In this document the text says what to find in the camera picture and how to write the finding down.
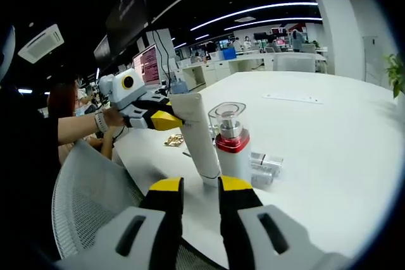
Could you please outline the person's left hand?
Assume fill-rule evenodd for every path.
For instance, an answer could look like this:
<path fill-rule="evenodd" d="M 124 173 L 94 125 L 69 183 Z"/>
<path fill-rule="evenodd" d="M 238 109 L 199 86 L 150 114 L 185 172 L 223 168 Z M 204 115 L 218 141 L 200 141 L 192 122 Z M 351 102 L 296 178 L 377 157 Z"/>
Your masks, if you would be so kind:
<path fill-rule="evenodd" d="M 103 109 L 103 116 L 106 124 L 111 126 L 123 126 L 125 124 L 122 115 L 116 109 L 110 107 Z"/>

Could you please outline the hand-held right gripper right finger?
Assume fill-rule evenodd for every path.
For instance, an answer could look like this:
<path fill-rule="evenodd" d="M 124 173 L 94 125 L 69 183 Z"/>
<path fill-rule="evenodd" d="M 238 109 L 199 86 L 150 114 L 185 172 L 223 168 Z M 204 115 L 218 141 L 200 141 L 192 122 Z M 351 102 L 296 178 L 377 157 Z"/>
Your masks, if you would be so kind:
<path fill-rule="evenodd" d="M 241 179 L 218 178 L 220 233 L 230 269 L 347 269 L 350 260 L 324 252 L 306 228 L 273 205 L 263 205 Z"/>

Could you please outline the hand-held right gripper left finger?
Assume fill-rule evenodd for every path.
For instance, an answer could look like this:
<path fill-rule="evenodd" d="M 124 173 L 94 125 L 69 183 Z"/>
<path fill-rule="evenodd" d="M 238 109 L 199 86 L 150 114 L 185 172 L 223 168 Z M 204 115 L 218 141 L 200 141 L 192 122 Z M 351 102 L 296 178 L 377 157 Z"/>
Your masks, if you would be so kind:
<path fill-rule="evenodd" d="M 58 261 L 56 269 L 175 269 L 182 239 L 184 179 L 150 186 L 138 207 L 102 227 L 94 246 Z"/>

